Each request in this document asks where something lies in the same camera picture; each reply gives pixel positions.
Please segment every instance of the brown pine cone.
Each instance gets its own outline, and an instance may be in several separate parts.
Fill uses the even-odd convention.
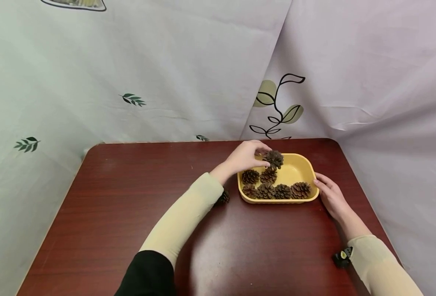
[[[229,202],[229,191],[224,190],[213,206],[226,205]]]
[[[242,172],[242,183],[243,184],[256,184],[259,180],[259,172],[254,169],[246,169]]]
[[[257,195],[257,190],[254,187],[254,184],[246,184],[243,188],[242,188],[242,192],[244,194],[246,194],[247,197],[249,197],[250,199],[255,199],[256,195]]]
[[[284,156],[277,150],[269,151],[263,159],[270,163],[270,167],[273,170],[280,169],[284,164]]]
[[[274,184],[277,180],[277,171],[272,168],[266,168],[261,174],[261,183]]]
[[[311,187],[307,182],[295,183],[290,189],[292,190],[292,197],[294,199],[307,199],[311,192]]]
[[[257,187],[258,199],[274,199],[275,188],[270,183],[262,183]]]
[[[276,186],[276,199],[291,199],[292,191],[290,187],[285,184],[279,184]]]

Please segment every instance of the hand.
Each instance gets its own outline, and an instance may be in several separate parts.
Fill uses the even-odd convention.
[[[264,155],[272,149],[258,140],[244,141],[233,153],[228,156],[228,159],[218,165],[210,172],[222,185],[228,180],[231,175],[245,169],[254,167],[269,167],[270,163],[258,161],[254,158],[255,155]]]
[[[339,186],[330,178],[320,173],[316,173],[316,178],[314,183],[316,187],[320,188],[323,204],[330,215],[340,221],[343,216],[352,211],[351,207],[346,202]]]
[[[269,167],[270,163],[254,158],[255,155],[265,155],[269,151],[270,147],[261,141],[244,141],[234,149],[225,163],[233,170],[233,174],[254,167]]]

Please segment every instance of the black outline leaf pattern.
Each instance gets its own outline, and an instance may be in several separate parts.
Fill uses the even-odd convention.
[[[127,93],[121,96],[122,99],[124,100],[124,102],[128,103],[128,104],[132,104],[134,106],[145,106],[146,103],[141,100],[141,97],[137,97],[135,94],[131,94],[131,93]]]
[[[274,116],[267,116],[267,120],[272,122],[272,123],[278,123],[279,122],[278,118],[276,118]]]
[[[204,135],[196,134],[195,136],[200,141],[209,141],[209,139],[207,137],[205,137]]]
[[[277,94],[280,89],[280,87],[283,84],[286,84],[287,82],[293,82],[293,83],[303,83],[305,81],[305,77],[298,76],[295,74],[287,73],[282,76],[282,78],[279,81],[279,84],[277,88],[275,88],[275,83],[270,80],[264,80],[262,81],[261,88],[258,91],[258,94],[256,96],[256,100],[254,102],[254,107],[265,107],[265,106],[274,106],[274,109],[278,113],[278,117],[274,116],[267,116],[267,120],[273,123],[274,125],[271,126],[268,129],[264,129],[261,127],[258,127],[256,125],[249,125],[249,128],[251,131],[255,132],[256,134],[264,134],[268,139],[272,139],[269,135],[270,134],[276,134],[280,132],[281,128],[275,128],[278,125],[284,123],[284,124],[292,124],[295,121],[297,121],[300,116],[302,115],[304,108],[300,105],[292,105],[289,109],[283,114],[278,108],[277,108]],[[292,137],[283,137],[282,139],[291,139]]]
[[[21,141],[16,141],[17,145],[14,146],[14,148],[19,148],[18,151],[24,150],[24,153],[29,151],[34,152],[35,150],[37,150],[38,143],[40,143],[40,141],[38,141],[34,137],[21,139]]]
[[[270,131],[267,131],[268,134],[275,134],[277,132],[279,132],[281,130],[281,128],[276,128],[276,129],[272,129]]]
[[[265,129],[263,129],[263,128],[261,128],[261,127],[256,127],[255,125],[249,125],[249,128],[253,131],[253,132],[255,132],[255,133],[257,133],[257,134],[266,134],[267,133],[267,131],[265,130]]]
[[[282,123],[288,124],[288,125],[294,123],[295,121],[297,121],[300,118],[300,116],[302,116],[303,112],[304,112],[304,108],[300,105],[290,106],[289,109],[284,114],[284,118],[282,120]]]

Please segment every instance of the white fabric backdrop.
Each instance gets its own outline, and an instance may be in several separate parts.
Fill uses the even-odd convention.
[[[270,60],[289,1],[0,1],[0,295],[18,289],[84,149],[197,135],[338,140],[436,295],[436,1],[293,0]]]
[[[277,109],[304,112],[269,136],[336,139],[408,273],[436,295],[436,1],[293,0],[265,79],[287,73],[305,81],[284,84]],[[249,125],[268,129],[267,116],[254,107],[243,138],[265,138]]]
[[[0,296],[19,288],[85,149],[240,137],[290,5],[44,1],[0,1]]]

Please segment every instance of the black clip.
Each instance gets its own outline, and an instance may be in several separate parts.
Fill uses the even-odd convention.
[[[349,265],[349,258],[351,257],[351,253],[353,252],[353,247],[347,247],[339,253],[331,256],[334,264],[337,268],[346,268]]]

